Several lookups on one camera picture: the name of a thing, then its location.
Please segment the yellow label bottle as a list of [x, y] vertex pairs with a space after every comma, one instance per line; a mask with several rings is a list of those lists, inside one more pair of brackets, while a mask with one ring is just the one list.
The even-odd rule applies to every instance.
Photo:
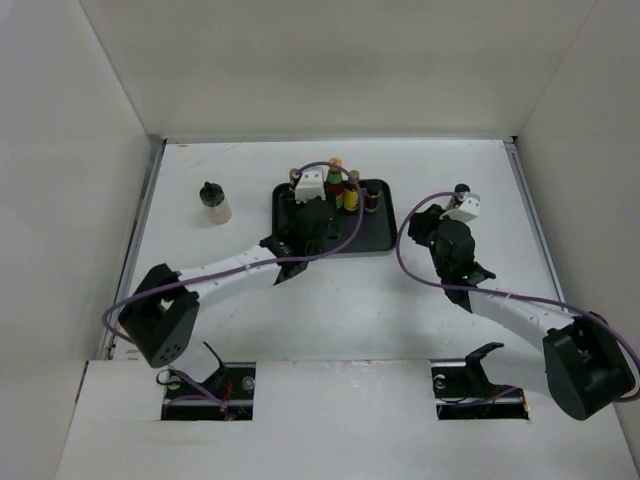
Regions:
[[343, 209], [346, 212], [354, 213], [359, 208], [359, 180], [360, 173], [358, 170], [350, 170], [346, 181], [343, 198]]
[[296, 187], [300, 179], [300, 172], [297, 168], [292, 168], [289, 171], [288, 190], [286, 193], [286, 199], [290, 202], [296, 202]]

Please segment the red sauce bottle green label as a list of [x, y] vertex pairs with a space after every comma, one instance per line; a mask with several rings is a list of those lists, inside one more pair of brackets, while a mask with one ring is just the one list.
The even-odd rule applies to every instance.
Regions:
[[343, 173], [341, 167], [343, 162], [338, 157], [333, 157], [329, 160], [329, 168], [326, 176], [326, 186], [333, 193], [335, 197], [336, 208], [341, 209], [344, 203], [344, 189], [345, 182], [343, 179]]

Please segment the small black-cap spice shaker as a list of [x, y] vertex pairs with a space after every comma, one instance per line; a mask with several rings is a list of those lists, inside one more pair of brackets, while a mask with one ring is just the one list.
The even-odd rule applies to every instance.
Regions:
[[364, 210], [373, 213], [378, 209], [382, 184], [379, 180], [372, 179], [366, 183]]

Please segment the clear jar black stopper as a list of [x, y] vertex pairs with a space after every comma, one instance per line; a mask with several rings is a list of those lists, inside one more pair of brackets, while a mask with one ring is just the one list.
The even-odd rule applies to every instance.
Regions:
[[214, 224], [224, 224], [231, 219], [231, 208], [226, 194], [219, 184], [205, 182], [199, 191], [199, 197], [206, 209], [208, 218]]

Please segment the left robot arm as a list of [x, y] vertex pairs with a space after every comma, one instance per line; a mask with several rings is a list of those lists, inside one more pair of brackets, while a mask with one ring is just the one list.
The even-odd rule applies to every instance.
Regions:
[[123, 307], [118, 323], [154, 369], [175, 366], [190, 352], [198, 314], [247, 291], [288, 281], [324, 252], [335, 207], [315, 198], [294, 209], [288, 224], [226, 260], [181, 271], [154, 266]]

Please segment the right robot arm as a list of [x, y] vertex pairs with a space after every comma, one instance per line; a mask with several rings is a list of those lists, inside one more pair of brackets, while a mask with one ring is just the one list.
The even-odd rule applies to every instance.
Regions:
[[557, 300], [507, 291], [475, 258], [471, 229], [438, 204], [414, 208], [399, 232], [428, 249], [433, 287], [464, 311], [488, 319], [542, 356], [532, 372], [496, 367], [484, 358], [500, 348], [488, 342], [465, 358], [464, 384], [475, 402], [510, 388], [551, 398], [569, 417], [584, 421], [614, 403], [639, 398], [639, 356], [600, 315]]

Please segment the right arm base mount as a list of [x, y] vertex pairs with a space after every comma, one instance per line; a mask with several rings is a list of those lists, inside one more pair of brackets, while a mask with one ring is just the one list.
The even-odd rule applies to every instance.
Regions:
[[528, 420], [524, 392], [509, 385], [494, 384], [482, 360], [503, 344], [490, 342], [462, 359], [431, 363], [436, 416], [441, 421]]

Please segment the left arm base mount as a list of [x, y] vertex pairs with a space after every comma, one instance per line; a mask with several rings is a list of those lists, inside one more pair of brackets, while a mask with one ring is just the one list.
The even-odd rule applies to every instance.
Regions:
[[164, 388], [162, 421], [251, 421], [256, 390], [256, 363], [225, 362], [207, 343], [206, 359], [214, 370], [202, 382], [167, 368], [156, 375]]

